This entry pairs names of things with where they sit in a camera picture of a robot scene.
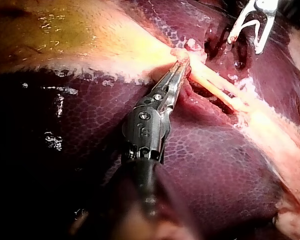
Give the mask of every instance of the clip applier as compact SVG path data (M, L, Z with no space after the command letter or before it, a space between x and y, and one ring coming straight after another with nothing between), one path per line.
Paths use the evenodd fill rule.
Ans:
M134 106L122 126L127 144L121 155L121 163L146 158L163 164L165 141L171 129L170 114L189 70L189 59L177 61L152 91Z
M238 19L235 21L233 28L227 38L228 44L235 42L241 32L245 27L255 25L255 38L254 38L254 49L255 54L261 54L265 48L267 39L269 38L270 31L275 22L275 16L278 8L279 0L249 0L247 5L241 11ZM244 24L246 17L254 11L260 11L266 16L266 24L261 35L260 40L258 40L260 22L257 19L253 19Z

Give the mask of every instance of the screw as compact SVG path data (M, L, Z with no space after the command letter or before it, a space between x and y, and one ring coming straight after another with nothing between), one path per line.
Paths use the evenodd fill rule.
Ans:
M163 99L162 95L160 95L160 94L155 94L155 95L153 96L153 98L154 98L155 100L157 100L157 101L161 101L161 100Z
M146 111L142 111L139 113L139 118L142 120L149 120L150 119L150 114Z

